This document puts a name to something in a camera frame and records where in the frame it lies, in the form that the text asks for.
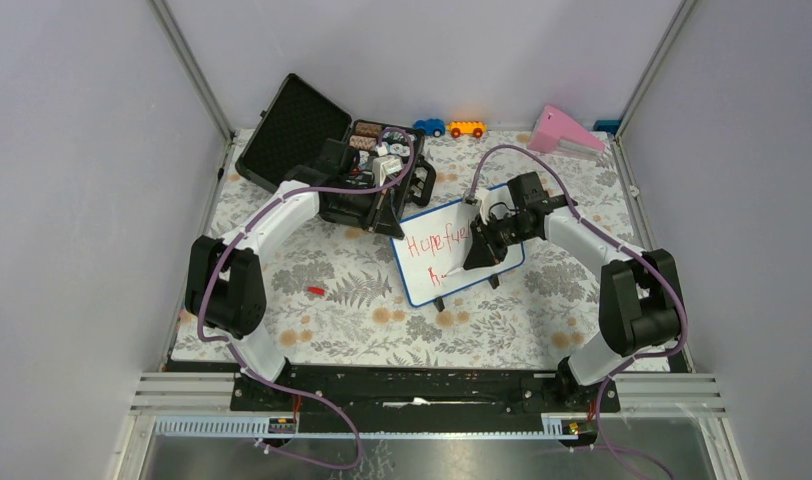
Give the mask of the white marker pen body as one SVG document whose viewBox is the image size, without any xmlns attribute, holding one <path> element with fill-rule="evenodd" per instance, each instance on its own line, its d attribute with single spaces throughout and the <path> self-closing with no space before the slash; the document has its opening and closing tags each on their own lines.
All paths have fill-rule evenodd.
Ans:
<svg viewBox="0 0 812 480">
<path fill-rule="evenodd" d="M 446 272 L 446 273 L 444 274 L 444 276 L 445 276 L 445 277 L 448 277 L 448 276 L 452 276 L 452 275 L 456 275 L 456 274 L 462 273 L 462 272 L 464 272 L 464 271 L 465 271 L 465 270 L 464 270 L 464 268 L 462 268 L 462 267 L 458 267 L 458 268 L 454 268 L 454 269 L 452 269 L 452 270 L 450 270 L 450 271 Z"/>
</svg>

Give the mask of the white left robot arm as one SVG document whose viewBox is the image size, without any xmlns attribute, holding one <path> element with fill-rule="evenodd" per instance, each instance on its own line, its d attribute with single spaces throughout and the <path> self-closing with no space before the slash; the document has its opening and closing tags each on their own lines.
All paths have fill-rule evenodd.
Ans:
<svg viewBox="0 0 812 480">
<path fill-rule="evenodd" d="M 199 339 L 226 344 L 242 374 L 257 381 L 254 398 L 267 410 L 286 407 L 293 387 L 280 376 L 288 360 L 262 324 L 264 260 L 315 218 L 403 238 L 403 205 L 420 182 L 414 172 L 433 172 L 417 147 L 407 149 L 407 157 L 397 156 L 377 139 L 370 167 L 362 168 L 357 150 L 336 143 L 317 159 L 291 168 L 264 205 L 238 227 L 193 243 L 184 307 L 197 318 Z"/>
</svg>

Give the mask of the blue framed whiteboard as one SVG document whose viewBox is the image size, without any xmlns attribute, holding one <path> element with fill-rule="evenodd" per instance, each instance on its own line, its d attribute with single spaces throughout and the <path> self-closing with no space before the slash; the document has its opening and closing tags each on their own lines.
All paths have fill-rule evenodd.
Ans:
<svg viewBox="0 0 812 480">
<path fill-rule="evenodd" d="M 472 239 L 470 222 L 477 216 L 471 205 L 461 200 L 448 202 L 402 221 L 403 239 L 393 239 L 396 264 L 409 304 L 421 307 L 433 304 L 436 297 L 447 297 L 481 282 L 492 274 L 503 274 L 524 263 L 524 246 L 512 246 L 504 261 L 445 277 L 462 267 Z"/>
</svg>

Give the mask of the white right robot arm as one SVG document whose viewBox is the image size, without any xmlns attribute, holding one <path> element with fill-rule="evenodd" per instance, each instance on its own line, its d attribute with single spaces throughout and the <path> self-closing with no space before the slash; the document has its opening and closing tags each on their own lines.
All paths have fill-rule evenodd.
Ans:
<svg viewBox="0 0 812 480">
<path fill-rule="evenodd" d="M 551 196 L 534 172 L 507 184 L 511 210 L 493 214 L 485 189 L 465 201 L 477 207 L 470 222 L 466 271 L 502 263 L 510 248 L 539 238 L 565 250 L 599 283 L 598 332 L 560 367 L 557 402 L 579 412 L 595 398 L 594 384 L 652 347 L 681 340 L 687 323 L 673 257 L 622 243 L 585 219 L 566 194 Z"/>
</svg>

